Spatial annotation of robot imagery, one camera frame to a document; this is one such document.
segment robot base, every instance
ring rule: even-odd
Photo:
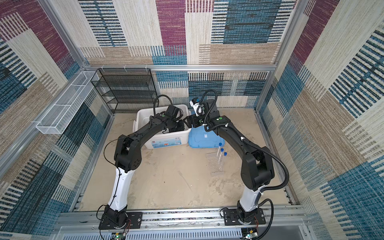
[[[254,216],[256,217],[259,225],[266,224],[264,212],[261,208],[257,208],[252,212],[255,213]],[[223,215],[224,215],[224,223],[226,226],[243,225],[241,221],[239,221],[239,215],[237,213],[237,209],[223,209]],[[255,225],[255,224],[256,224],[256,220],[255,218],[252,218],[251,222],[248,225]]]
[[[128,219],[131,220],[131,229],[139,229],[141,226],[141,219],[142,219],[142,212],[126,212],[127,215],[127,222]],[[103,217],[99,224],[100,230],[117,230],[116,224],[112,222],[105,214],[103,214]],[[124,225],[120,230],[124,230],[127,227],[127,225]]]

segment box label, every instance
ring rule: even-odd
[[[181,140],[180,140],[180,137],[172,137],[172,138],[151,141],[151,143],[153,148],[169,147],[169,146],[181,145]]]

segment red wire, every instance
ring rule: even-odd
[[[259,226],[259,222],[257,221],[256,217],[254,217],[254,218],[255,218],[256,223],[257,223],[257,225],[256,225],[256,232],[259,232],[259,230],[257,229],[257,227]]]
[[[131,229],[131,220],[130,220],[130,219],[128,219],[128,220],[129,220],[129,223],[127,223],[128,225],[125,227],[124,231],[122,232],[123,234],[124,234],[125,230],[127,230],[127,227],[128,227],[128,226],[129,226],[129,228],[128,228],[127,233],[128,233],[129,230]]]

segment black mounting plate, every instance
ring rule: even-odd
[[[224,215],[224,223],[226,226],[233,226],[233,225],[246,226],[246,225],[243,225],[239,222],[239,218],[237,215],[237,209],[223,209],[223,215]],[[263,209],[258,208],[257,212],[255,214],[255,217],[256,217],[257,221],[259,222],[259,225],[266,224]],[[250,223],[250,225],[256,225],[256,220],[253,219],[252,222]]]
[[[142,219],[143,213],[142,212],[126,212],[126,214],[128,216],[128,219],[131,220],[131,229],[139,229],[141,226],[141,219]],[[100,230],[110,230],[110,229],[117,230],[116,228],[113,227],[112,224],[110,224],[110,220],[107,217],[101,219],[99,229]]]

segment white wire mesh basket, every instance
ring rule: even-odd
[[[99,77],[93,71],[81,72],[36,128],[43,134],[62,134],[91,92],[93,88],[91,78],[97,81]]]

